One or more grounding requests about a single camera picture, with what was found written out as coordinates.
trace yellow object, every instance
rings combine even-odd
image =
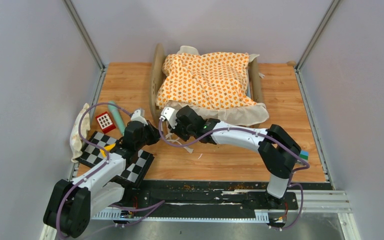
[[[212,110],[254,106],[246,96],[248,61],[247,53],[170,54],[162,66],[167,78],[156,105],[163,108],[174,101]]]
[[[111,145],[108,145],[108,146],[104,146],[103,148],[104,148],[105,150],[107,150],[107,151],[110,151],[110,150],[111,150],[111,149],[113,149],[115,146],[116,146],[116,144],[115,144],[115,143],[113,143],[113,144],[111,144]],[[107,155],[105,155],[105,152],[104,152],[104,150],[102,150],[102,149],[99,149],[99,151],[100,151],[100,154],[102,154],[102,156],[103,156],[104,158],[106,158],[106,157],[107,157]]]

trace checkerboard calibration plate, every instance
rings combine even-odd
[[[93,144],[96,144],[100,147],[106,147],[111,144],[115,144],[117,139],[107,136],[102,132],[96,131],[92,137],[89,139]],[[88,167],[93,167],[104,159],[99,148],[92,145],[87,145],[83,150],[83,154],[80,156],[80,162],[85,164]]]
[[[105,135],[102,132],[95,131],[90,137],[89,141],[100,147],[106,147],[116,143],[117,139]],[[92,145],[85,145],[82,151],[83,154],[76,160],[90,168],[93,168],[95,165],[105,159],[99,148]],[[148,171],[148,168],[154,160],[154,156],[143,150],[139,150],[137,155],[138,159],[136,163],[132,163],[120,175],[116,176],[117,179],[115,181],[117,183],[125,186],[128,184],[139,184],[140,181],[144,178],[146,171]]]

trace metal floor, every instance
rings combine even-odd
[[[296,213],[288,214],[292,222]],[[112,221],[92,220],[78,239],[111,225]],[[296,225],[282,232],[263,223],[208,223],[144,221],[126,228],[107,228],[91,240],[344,240],[337,213],[303,213]]]

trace wooden floor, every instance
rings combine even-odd
[[[324,182],[325,175],[294,69],[286,64],[260,64],[259,71],[265,75],[261,85],[264,103],[270,115],[260,128],[268,128],[271,124],[280,125],[303,150],[309,152],[311,168],[297,172],[293,177],[294,182]],[[130,112],[143,108],[145,117],[151,120],[150,72],[150,63],[111,63],[99,102],[115,101]],[[95,114],[107,110],[106,106],[99,106]],[[125,123],[130,120],[126,114],[121,115]],[[97,122],[92,122],[90,133],[99,131]],[[108,135],[117,139],[121,137],[118,130],[113,130]],[[155,156],[145,179],[266,182],[270,178],[261,157],[253,151],[231,145],[204,146],[200,142],[191,147],[194,149],[192,154],[183,148],[171,147],[163,141],[145,146],[144,150]],[[81,175],[88,169],[81,165],[78,174]]]

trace light green foam roller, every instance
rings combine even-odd
[[[109,101],[110,104],[116,104],[114,101]],[[122,116],[120,116],[119,109],[116,106],[108,105],[108,111],[111,113],[112,118],[117,124],[118,130],[124,136],[125,135],[125,123],[123,122]]]

